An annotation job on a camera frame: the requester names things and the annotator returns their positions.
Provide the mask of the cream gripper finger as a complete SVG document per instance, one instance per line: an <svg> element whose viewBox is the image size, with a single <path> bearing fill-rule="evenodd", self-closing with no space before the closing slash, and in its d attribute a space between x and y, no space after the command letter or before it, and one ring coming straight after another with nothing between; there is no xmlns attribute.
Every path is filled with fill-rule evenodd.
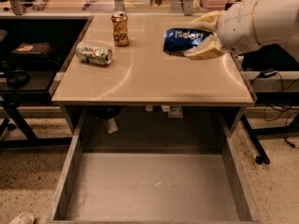
<svg viewBox="0 0 299 224"><path fill-rule="evenodd" d="M209 60L222 56L225 49L220 40L214 36L209 35L197 47L187 49L184 56L191 60Z"/></svg>
<svg viewBox="0 0 299 224"><path fill-rule="evenodd" d="M208 12L207 14L191 21L190 26L193 29L216 33L218 31L219 20L222 14L222 11L217 10Z"/></svg>

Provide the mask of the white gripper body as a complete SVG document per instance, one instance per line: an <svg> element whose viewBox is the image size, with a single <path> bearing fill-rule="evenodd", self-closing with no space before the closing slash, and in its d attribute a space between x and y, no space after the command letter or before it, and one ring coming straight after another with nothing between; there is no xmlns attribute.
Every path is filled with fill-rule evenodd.
<svg viewBox="0 0 299 224"><path fill-rule="evenodd" d="M257 4L257 0L235 3L221 14L217 37L229 51L245 54L261 47L253 28L254 9Z"/></svg>

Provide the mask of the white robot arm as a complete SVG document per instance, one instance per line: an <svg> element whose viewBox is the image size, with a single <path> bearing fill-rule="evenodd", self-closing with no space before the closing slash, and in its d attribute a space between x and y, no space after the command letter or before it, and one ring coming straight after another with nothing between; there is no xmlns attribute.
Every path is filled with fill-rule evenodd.
<svg viewBox="0 0 299 224"><path fill-rule="evenodd" d="M299 0L247 0L200 16L191 27L210 32L203 43L183 52L192 60L242 55L274 44L299 59Z"/></svg>

